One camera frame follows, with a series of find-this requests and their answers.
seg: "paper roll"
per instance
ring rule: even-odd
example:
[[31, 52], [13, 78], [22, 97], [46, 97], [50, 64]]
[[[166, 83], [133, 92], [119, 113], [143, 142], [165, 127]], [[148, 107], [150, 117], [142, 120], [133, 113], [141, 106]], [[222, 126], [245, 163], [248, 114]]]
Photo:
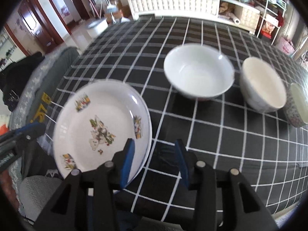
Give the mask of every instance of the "paper roll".
[[229, 13], [229, 17], [234, 21], [235, 24], [240, 24], [240, 19], [238, 19], [233, 13]]

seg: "bolt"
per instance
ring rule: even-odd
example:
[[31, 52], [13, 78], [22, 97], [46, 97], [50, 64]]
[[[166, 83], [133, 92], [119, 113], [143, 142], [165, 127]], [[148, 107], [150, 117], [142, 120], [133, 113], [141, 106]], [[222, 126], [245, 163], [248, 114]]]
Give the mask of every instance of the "bolt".
[[238, 174], [240, 173], [239, 170], [236, 169], [236, 168], [232, 168], [232, 169], [230, 170], [230, 172], [231, 172], [231, 174], [233, 174], [234, 176], [236, 176], [236, 175], [238, 175]]
[[73, 169], [71, 174], [72, 174], [72, 176], [77, 176], [77, 175], [79, 175], [79, 172], [80, 172], [79, 169]]
[[113, 167], [113, 162], [112, 161], [106, 161], [105, 167]]
[[205, 162], [204, 161], [197, 161], [196, 162], [197, 167], [205, 167]]

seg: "floral patterned bowl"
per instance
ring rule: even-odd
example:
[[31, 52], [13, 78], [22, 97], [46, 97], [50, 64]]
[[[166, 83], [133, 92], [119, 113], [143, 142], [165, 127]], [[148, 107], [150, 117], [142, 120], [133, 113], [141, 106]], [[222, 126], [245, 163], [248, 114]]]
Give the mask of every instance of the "floral patterned bowl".
[[287, 92], [287, 103], [283, 110], [288, 122], [294, 127], [308, 124], [307, 93], [300, 85], [291, 83]]
[[65, 178], [72, 169], [96, 169], [135, 141], [128, 183], [141, 171], [151, 148], [150, 114], [142, 97], [117, 80], [88, 84], [71, 96], [54, 130], [54, 158]]

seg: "cream bowl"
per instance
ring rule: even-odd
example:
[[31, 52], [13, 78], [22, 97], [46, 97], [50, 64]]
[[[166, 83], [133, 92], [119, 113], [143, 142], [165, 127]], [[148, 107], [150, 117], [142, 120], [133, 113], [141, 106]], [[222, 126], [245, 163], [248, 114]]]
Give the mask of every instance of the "cream bowl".
[[294, 127], [303, 127], [308, 124], [307, 94], [300, 85], [291, 83], [283, 111], [288, 122]]
[[276, 111], [286, 103], [286, 90], [281, 78], [267, 62], [259, 58], [244, 60], [240, 87], [245, 101], [261, 113]]
[[230, 60], [215, 48], [195, 43], [171, 50], [164, 61], [164, 72], [169, 82], [191, 99], [217, 97], [234, 82]]

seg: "black checkered tablecloth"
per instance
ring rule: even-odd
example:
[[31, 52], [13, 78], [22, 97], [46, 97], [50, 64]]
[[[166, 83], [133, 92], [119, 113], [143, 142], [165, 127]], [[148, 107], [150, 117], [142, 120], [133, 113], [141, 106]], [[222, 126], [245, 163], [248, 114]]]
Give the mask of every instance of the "black checkered tablecloth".
[[[189, 42], [213, 46], [231, 60], [235, 83], [225, 94], [197, 102], [169, 84], [164, 58], [172, 48]], [[97, 79], [118, 79], [142, 95], [153, 128], [149, 158], [136, 179], [116, 194], [118, 208], [162, 221], [189, 222], [196, 192], [186, 190], [175, 163], [173, 143], [181, 138], [198, 159], [214, 168], [238, 168], [270, 212], [280, 211], [307, 189], [307, 166], [300, 165], [308, 160], [308, 129], [287, 124], [281, 110], [260, 114], [246, 105], [239, 73], [249, 56], [271, 64], [286, 87], [291, 82], [307, 87], [302, 67], [237, 28], [187, 18], [147, 18], [111, 26], [72, 65], [53, 95], [46, 114], [46, 151], [53, 154], [54, 126], [70, 95]], [[220, 192], [217, 211], [222, 214]]]

